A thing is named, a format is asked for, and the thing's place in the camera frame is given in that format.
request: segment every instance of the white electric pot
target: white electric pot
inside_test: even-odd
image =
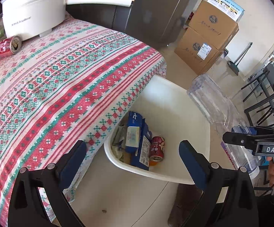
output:
[[[44,34],[65,19],[67,4],[111,4],[129,7],[133,0],[2,0],[2,19],[7,37],[27,40]]]

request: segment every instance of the blue gripper pad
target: blue gripper pad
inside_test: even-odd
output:
[[[59,188],[61,190],[67,189],[71,185],[85,156],[86,143],[79,140],[71,150],[67,154],[64,154],[57,162],[57,165],[61,162],[61,167],[63,167],[59,172]]]
[[[179,144],[179,155],[196,187],[204,191],[210,174],[210,163],[203,154],[197,153],[187,140],[184,140]]]

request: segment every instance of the refrigerator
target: refrigerator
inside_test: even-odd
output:
[[[77,19],[124,32],[153,48],[174,42],[198,0],[135,0],[131,7],[77,4],[67,11]]]

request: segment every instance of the white wall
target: white wall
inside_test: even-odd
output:
[[[245,12],[238,22],[239,32],[226,47],[228,57],[235,61],[242,51],[253,42],[252,47],[239,63],[244,76],[263,59],[274,44],[274,5],[270,0],[233,0]]]

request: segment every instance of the soda can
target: soda can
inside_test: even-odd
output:
[[[18,36],[3,39],[0,42],[0,58],[18,53],[21,48],[21,39]]]
[[[162,161],[164,158],[164,138],[154,136],[151,142],[150,160]]]

